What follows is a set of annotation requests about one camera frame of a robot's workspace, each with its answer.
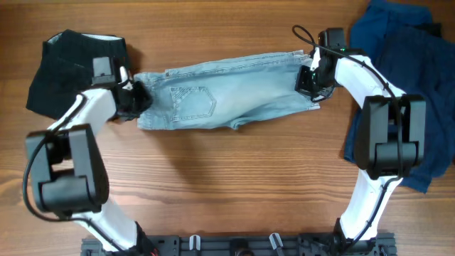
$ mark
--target dark blue clothing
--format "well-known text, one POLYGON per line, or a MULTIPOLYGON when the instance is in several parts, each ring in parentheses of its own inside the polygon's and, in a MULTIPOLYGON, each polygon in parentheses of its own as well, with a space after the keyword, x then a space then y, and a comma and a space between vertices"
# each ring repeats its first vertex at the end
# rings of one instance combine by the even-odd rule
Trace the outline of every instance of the dark blue clothing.
MULTIPOLYGON (((402 185, 426 193, 433 177, 449 167, 455 155, 455 45, 425 31, 402 27, 385 39, 375 67, 407 94, 427 102, 424 160, 402 185)), ((358 113, 346 139, 345 159, 353 161, 358 113)))
POLYGON ((432 14, 427 7, 372 0, 363 17, 350 30, 350 47, 362 48, 374 63, 386 35, 402 26, 423 23, 432 23, 432 14))

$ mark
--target jeans back pocket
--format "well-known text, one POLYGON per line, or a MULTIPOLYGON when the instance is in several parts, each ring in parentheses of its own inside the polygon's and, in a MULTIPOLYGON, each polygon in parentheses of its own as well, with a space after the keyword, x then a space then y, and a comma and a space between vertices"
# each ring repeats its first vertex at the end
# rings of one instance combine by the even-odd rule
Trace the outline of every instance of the jeans back pocket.
POLYGON ((211 117, 216 100, 206 87, 172 87, 172 121, 211 117))

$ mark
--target denim shorts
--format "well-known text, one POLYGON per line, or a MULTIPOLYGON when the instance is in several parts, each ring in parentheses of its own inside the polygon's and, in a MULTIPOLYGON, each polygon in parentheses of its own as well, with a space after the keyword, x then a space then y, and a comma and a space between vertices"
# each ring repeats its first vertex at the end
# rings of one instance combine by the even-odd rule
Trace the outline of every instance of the denim shorts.
POLYGON ((302 50, 211 61, 164 73, 139 73, 154 99, 138 120, 141 129, 212 129, 315 110, 294 88, 302 50))

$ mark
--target white plastic arm segment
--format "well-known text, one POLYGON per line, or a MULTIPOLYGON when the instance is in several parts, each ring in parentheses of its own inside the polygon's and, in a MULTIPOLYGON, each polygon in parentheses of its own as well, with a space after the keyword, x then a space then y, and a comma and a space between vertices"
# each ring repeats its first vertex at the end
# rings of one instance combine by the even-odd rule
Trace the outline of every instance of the white plastic arm segment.
MULTIPOLYGON (((110 90, 93 89, 86 90, 82 94, 87 98, 82 109, 76 114, 71 121, 60 129, 69 129, 78 124, 90 124, 93 134, 96 136, 102 126, 114 116, 117 111, 115 100, 110 90)), ((78 95, 76 101, 71 108, 60 118, 53 123, 48 129, 53 129, 58 126, 63 120, 69 116, 79 104, 83 101, 83 97, 78 95)))
MULTIPOLYGON (((391 178, 396 176, 384 176, 378 180, 372 180, 365 170, 358 171, 357 183, 355 184, 353 196, 350 199, 349 206, 346 211, 341 215, 340 224, 341 229, 346 238, 357 238, 357 235, 362 232, 366 226, 367 221, 373 214, 376 204, 379 201, 382 192, 382 186, 391 178)), ((393 181, 387 188, 378 214, 376 215, 372 225, 368 228, 367 232, 360 240, 369 240, 375 238, 378 234, 378 223, 382 212, 387 205, 387 202, 392 195, 393 190, 400 184, 399 181, 393 181)))
MULTIPOLYGON (((361 55, 352 55, 351 57, 365 62, 366 65, 369 65, 381 75, 373 67, 369 57, 361 55)), ((382 75, 381 77, 385 82, 388 82, 382 75)), ((365 97, 367 96, 382 95, 384 97, 390 97, 390 94, 384 90, 382 83, 372 72, 347 58, 338 60, 336 64, 335 80, 349 91, 360 107, 363 107, 365 97)), ((395 94, 395 97, 400 97, 405 94, 403 90, 395 87, 391 83, 389 83, 389 88, 395 94)), ((359 169, 353 196, 350 199, 348 208, 340 219, 341 228, 346 238, 355 239, 362 232, 378 204, 382 186, 384 186, 385 182, 394 177, 396 176, 384 176, 374 181, 369 177, 365 170, 359 169)), ((376 237, 378 233, 378 222, 382 212, 387 205, 390 195, 398 184, 400 184, 401 180, 402 179, 394 181, 388 186, 387 193, 382 200, 378 214, 375 216, 371 227, 368 228, 361 240, 369 240, 376 237)))
MULTIPOLYGON (((114 98, 110 90, 93 89, 82 92, 86 97, 82 109, 71 119, 71 121, 60 129, 69 129, 78 124, 90 124, 93 134, 101 130, 102 126, 114 116, 117 111, 114 98)), ((83 101, 83 97, 78 95, 75 103, 66 112, 66 114, 57 122, 52 124, 48 129, 53 129, 69 116, 83 101)), ((92 221, 105 235, 112 239, 115 244, 123 250, 127 250, 136 245, 137 242, 137 226, 136 223, 128 218, 122 209, 111 199, 102 205, 102 210, 99 213, 77 213, 74 218, 87 218, 92 221)), ((101 243, 106 251, 116 252, 109 242, 101 237, 93 228, 85 223, 78 222, 82 227, 92 233, 101 243)))
MULTIPOLYGON (((77 213, 73 214, 74 218, 87 218, 92 221, 104 234, 112 239, 116 245, 120 246, 123 250, 136 245, 137 242, 137 226, 136 223, 128 218, 122 209, 109 198, 105 204, 102 205, 102 210, 99 213, 77 213)), ((104 240, 93 228, 88 227, 86 223, 77 222, 92 235, 94 235, 101 243, 106 251, 116 252, 109 242, 104 240)))
MULTIPOLYGON (((385 82, 388 82, 387 79, 375 69, 373 64, 371 64, 369 57, 362 55, 352 55, 351 57, 364 61, 365 64, 374 69, 385 82)), ((347 58, 341 58, 336 63, 335 80, 349 91, 360 107, 363 107, 363 102, 367 96, 382 95, 384 97, 390 97, 390 94, 384 90, 381 82, 373 73, 366 68, 362 68, 362 65, 347 58)), ((391 83, 389 83, 389 87, 395 94, 395 97, 400 97, 405 94, 403 90, 395 87, 391 83)))

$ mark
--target wooden table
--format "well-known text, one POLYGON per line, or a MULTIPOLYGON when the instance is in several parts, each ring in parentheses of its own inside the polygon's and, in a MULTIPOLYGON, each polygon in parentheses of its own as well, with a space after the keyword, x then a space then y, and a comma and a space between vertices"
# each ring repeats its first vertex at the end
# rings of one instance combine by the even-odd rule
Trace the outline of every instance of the wooden table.
MULTIPOLYGON (((348 29, 363 0, 155 1, 0 6, 0 255, 78 255, 87 232, 44 223, 23 206, 24 138, 52 120, 25 109, 41 42, 66 28, 125 37, 134 72, 162 72, 207 60, 304 49, 291 27, 313 35, 348 29)), ((453 1, 427 5, 455 41, 453 1)), ((357 177, 342 158, 354 101, 337 90, 322 109, 239 130, 147 132, 136 122, 109 124, 98 144, 111 196, 155 235, 266 235, 331 231, 357 177)), ((453 255, 455 172, 427 195, 396 190, 379 228, 394 232, 400 255, 453 255)))

